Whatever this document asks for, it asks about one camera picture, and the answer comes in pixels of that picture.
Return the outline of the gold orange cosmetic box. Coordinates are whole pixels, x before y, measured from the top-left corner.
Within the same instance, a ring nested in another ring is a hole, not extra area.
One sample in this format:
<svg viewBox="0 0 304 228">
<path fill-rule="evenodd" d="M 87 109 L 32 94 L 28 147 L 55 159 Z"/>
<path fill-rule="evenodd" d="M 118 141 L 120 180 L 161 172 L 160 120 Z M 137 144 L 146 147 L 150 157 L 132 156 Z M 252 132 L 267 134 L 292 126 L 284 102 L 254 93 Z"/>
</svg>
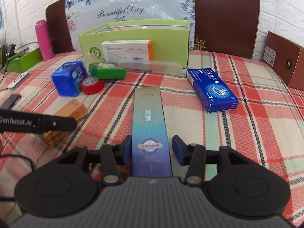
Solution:
<svg viewBox="0 0 304 228">
<path fill-rule="evenodd" d="M 87 116 L 87 109 L 82 102 L 72 99 L 55 116 L 56 119 L 52 121 L 51 129 L 42 134 L 42 139 L 52 148 L 76 129 L 77 124 Z"/>
</svg>

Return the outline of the long blue gradient box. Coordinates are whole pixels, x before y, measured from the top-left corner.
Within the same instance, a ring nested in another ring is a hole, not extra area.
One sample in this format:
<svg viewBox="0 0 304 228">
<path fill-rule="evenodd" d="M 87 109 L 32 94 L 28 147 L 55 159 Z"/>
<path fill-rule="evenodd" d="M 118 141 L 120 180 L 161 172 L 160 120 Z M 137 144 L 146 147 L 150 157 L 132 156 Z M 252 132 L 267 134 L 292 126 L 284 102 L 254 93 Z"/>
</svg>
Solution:
<svg viewBox="0 0 304 228">
<path fill-rule="evenodd" d="M 135 89 L 131 175 L 157 178 L 172 176 L 169 140 L 158 86 Z"/>
</svg>

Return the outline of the black small device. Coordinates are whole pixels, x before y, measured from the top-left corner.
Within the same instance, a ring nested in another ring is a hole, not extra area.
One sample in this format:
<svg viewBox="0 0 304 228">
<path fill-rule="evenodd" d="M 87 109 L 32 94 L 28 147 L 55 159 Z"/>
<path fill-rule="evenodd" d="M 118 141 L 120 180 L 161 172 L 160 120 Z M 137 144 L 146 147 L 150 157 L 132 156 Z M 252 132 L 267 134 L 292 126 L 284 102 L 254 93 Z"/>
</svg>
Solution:
<svg viewBox="0 0 304 228">
<path fill-rule="evenodd" d="M 20 99 L 20 94 L 11 94 L 1 105 L 1 109 L 10 110 Z"/>
</svg>

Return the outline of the white remote control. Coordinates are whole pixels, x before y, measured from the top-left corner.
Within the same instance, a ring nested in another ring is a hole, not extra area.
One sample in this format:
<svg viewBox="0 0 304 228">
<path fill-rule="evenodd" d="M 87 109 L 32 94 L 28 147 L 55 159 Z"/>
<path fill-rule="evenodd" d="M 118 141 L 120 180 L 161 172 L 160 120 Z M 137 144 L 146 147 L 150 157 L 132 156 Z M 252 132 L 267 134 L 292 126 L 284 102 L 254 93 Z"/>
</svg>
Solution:
<svg viewBox="0 0 304 228">
<path fill-rule="evenodd" d="M 20 85 L 26 78 L 29 76 L 29 71 L 21 73 L 19 76 L 17 76 L 12 83 L 8 85 L 8 89 L 14 89 L 18 85 Z"/>
</svg>

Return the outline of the blue plastic container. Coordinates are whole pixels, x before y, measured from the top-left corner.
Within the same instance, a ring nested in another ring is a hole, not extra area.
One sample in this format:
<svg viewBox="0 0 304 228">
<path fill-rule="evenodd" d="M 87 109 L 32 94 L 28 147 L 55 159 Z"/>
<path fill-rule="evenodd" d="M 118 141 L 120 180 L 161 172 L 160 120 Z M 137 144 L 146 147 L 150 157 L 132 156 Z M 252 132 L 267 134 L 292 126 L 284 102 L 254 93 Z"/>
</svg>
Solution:
<svg viewBox="0 0 304 228">
<path fill-rule="evenodd" d="M 88 76 L 82 61 L 66 62 L 55 70 L 51 79 L 60 96 L 77 97 L 81 92 L 80 83 Z"/>
</svg>

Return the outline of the red tape roll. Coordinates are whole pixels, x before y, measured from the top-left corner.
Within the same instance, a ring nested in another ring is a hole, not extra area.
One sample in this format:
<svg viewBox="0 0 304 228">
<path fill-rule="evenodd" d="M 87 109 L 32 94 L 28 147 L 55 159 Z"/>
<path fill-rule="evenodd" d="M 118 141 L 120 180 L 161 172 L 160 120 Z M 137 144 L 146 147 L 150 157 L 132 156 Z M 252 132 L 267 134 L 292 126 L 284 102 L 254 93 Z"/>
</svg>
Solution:
<svg viewBox="0 0 304 228">
<path fill-rule="evenodd" d="M 88 76 L 81 81 L 80 87 L 85 95 L 94 95 L 104 88 L 104 83 L 94 76 Z"/>
</svg>

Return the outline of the green tray box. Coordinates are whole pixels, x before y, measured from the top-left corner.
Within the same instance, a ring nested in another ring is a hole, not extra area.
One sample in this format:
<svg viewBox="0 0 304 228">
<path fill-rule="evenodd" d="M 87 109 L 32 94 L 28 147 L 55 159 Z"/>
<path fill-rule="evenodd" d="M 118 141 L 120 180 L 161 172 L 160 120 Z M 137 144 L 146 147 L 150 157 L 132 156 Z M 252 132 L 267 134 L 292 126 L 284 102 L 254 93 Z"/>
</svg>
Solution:
<svg viewBox="0 0 304 228">
<path fill-rule="evenodd" d="M 7 67 L 8 72 L 23 73 L 42 61 L 40 49 L 37 48 L 29 53 L 22 54 L 13 59 Z"/>
</svg>

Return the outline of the plaid bed sheet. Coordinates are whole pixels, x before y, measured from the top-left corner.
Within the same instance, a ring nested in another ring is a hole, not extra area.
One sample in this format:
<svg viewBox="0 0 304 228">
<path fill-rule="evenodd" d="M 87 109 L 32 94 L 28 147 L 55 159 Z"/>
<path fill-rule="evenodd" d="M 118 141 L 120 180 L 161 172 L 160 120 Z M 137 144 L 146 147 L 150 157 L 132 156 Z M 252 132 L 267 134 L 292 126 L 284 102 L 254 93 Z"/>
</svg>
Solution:
<svg viewBox="0 0 304 228">
<path fill-rule="evenodd" d="M 303 223 L 303 92 L 287 87 L 265 63 L 207 51 L 191 51 L 189 67 L 212 68 L 239 99 L 234 110 L 207 113 L 184 75 L 128 72 L 111 80 L 96 95 L 78 95 L 88 112 L 78 128 L 58 146 L 38 135 L 2 133 L 1 195 L 12 196 L 16 182 L 30 165 L 12 154 L 30 158 L 40 167 L 67 150 L 118 144 L 132 131 L 136 88 L 161 90 L 167 135 L 209 150 L 230 146 L 284 178 L 291 199 L 284 211 L 294 225 Z"/>
</svg>

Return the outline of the blue medicine box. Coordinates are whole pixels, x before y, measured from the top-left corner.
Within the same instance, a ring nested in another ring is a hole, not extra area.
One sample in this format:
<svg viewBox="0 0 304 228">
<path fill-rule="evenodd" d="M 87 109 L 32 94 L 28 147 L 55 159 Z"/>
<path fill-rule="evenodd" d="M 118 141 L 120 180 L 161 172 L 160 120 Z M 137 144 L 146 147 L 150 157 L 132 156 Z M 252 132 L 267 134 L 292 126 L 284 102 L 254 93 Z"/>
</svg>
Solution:
<svg viewBox="0 0 304 228">
<path fill-rule="evenodd" d="M 238 98 L 211 68 L 187 69 L 186 76 L 208 113 L 237 108 Z"/>
</svg>

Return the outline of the black charger adapter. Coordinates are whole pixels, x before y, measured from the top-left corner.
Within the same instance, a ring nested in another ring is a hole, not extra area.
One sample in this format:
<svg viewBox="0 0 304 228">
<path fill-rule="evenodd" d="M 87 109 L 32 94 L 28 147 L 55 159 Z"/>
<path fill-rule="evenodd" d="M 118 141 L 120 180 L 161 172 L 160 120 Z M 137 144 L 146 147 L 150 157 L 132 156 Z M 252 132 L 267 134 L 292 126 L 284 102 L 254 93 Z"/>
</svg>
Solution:
<svg viewBox="0 0 304 228">
<path fill-rule="evenodd" d="M 11 57 L 11 56 L 13 56 L 13 55 L 15 54 L 15 47 L 16 47 L 15 44 L 10 44 L 10 45 L 7 47 L 7 49 L 6 49 L 6 51 L 5 51 L 5 57 L 6 57 L 6 58 L 9 58 L 9 57 Z"/>
</svg>

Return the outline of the pink thermos bottle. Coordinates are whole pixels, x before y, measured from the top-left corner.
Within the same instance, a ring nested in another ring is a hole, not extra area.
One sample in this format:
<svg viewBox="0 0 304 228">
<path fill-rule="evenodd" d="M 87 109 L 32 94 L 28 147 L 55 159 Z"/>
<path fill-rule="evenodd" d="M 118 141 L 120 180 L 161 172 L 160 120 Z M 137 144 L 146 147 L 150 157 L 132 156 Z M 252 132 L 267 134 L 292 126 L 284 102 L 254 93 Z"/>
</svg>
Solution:
<svg viewBox="0 0 304 228">
<path fill-rule="evenodd" d="M 51 44 L 47 22 L 45 20 L 38 21 L 35 24 L 35 30 L 43 61 L 54 58 L 55 54 Z"/>
</svg>

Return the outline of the green small box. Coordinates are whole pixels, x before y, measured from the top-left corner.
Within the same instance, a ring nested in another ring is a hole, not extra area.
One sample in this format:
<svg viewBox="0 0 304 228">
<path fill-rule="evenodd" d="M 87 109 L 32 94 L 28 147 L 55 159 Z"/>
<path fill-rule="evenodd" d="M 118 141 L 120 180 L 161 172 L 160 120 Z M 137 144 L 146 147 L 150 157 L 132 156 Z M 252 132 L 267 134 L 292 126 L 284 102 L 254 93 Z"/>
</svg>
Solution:
<svg viewBox="0 0 304 228">
<path fill-rule="evenodd" d="M 112 63 L 90 63 L 89 72 L 97 79 L 125 79 L 126 69 Z"/>
</svg>

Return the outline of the crumpled clear plastic bag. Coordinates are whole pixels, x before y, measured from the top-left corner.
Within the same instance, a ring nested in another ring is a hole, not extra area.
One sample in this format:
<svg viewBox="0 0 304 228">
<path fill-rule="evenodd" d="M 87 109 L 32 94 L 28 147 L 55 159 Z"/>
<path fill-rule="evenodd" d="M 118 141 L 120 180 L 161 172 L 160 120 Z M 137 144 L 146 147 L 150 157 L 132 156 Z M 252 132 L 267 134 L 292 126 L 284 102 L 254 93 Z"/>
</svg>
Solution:
<svg viewBox="0 0 304 228">
<path fill-rule="evenodd" d="M 88 67 L 90 63 L 105 63 L 105 60 L 103 58 L 98 58 L 92 54 L 84 54 L 82 61 L 85 67 Z"/>
</svg>

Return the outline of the clear plastic case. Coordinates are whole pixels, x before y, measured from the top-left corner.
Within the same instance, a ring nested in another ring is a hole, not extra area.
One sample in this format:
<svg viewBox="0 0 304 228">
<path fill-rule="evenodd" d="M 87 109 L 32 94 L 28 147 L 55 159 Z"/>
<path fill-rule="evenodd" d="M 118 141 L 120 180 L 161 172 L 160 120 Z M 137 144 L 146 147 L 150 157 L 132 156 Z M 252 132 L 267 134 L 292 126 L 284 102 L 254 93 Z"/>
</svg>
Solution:
<svg viewBox="0 0 304 228">
<path fill-rule="evenodd" d="M 179 63 L 148 60 L 121 60 L 118 66 L 133 72 L 146 72 L 153 74 L 180 75 L 183 67 Z"/>
</svg>

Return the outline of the white orange medicine box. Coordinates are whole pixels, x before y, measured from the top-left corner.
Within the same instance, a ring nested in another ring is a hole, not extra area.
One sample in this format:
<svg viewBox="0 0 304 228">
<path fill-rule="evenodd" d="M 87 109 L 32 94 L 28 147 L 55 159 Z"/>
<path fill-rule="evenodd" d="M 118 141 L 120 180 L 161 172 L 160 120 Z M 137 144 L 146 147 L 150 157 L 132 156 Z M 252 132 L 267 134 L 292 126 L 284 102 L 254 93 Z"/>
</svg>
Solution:
<svg viewBox="0 0 304 228">
<path fill-rule="evenodd" d="M 101 44 L 106 62 L 154 60 L 152 40 L 114 40 Z"/>
</svg>

